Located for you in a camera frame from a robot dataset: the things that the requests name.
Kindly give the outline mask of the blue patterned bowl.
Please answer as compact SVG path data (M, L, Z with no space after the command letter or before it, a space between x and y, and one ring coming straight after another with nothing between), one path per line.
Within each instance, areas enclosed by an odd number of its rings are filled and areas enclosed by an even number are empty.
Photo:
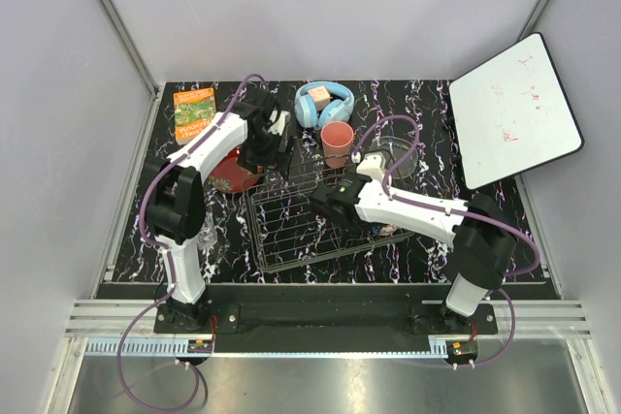
M368 236L373 238L385 238L393 236L398 231L399 227L396 225L374 223L369 227Z

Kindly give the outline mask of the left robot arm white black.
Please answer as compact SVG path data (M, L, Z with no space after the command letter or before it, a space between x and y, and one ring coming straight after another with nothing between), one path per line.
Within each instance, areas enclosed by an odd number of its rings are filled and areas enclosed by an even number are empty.
M139 229L144 242L161 255L168 282L156 305L175 315L188 332L202 331L210 319L197 240L206 218L205 181L235 149L238 164L253 176L268 170L288 176L294 140L281 144L289 121L290 113L273 94L254 89L243 100L235 95L185 147L148 165L152 180L140 207Z

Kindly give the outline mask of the clear glass plate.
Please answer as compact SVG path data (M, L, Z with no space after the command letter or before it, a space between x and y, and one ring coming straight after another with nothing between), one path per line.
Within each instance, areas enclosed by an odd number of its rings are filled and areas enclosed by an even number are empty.
M394 136L382 136L371 143L369 151L379 153L385 161L385 169L391 169L395 163L410 150L411 142ZM398 165L393 172L394 179L404 179L414 174L418 162L418 154L414 151L407 160Z

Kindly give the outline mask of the wire dish rack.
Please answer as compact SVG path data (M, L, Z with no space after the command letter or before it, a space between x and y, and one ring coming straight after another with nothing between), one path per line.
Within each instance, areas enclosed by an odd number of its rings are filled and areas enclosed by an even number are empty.
M360 230L345 230L314 213L311 191L318 183L335 184L344 174L355 174L347 162L333 169L321 155L313 160L294 157L290 170L262 174L243 193L255 263L263 272L275 273L311 265L400 242L412 233L399 228L393 236L369 237L364 222Z

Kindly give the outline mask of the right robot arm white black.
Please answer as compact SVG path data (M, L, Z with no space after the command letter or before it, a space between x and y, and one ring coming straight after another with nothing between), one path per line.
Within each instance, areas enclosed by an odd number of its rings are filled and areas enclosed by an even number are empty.
M517 243L503 213L483 195L431 198L347 174L332 186L318 184L309 201L314 212L351 233L383 224L445 244L451 287L440 313L443 326L456 334L474 323L485 295L501 287Z

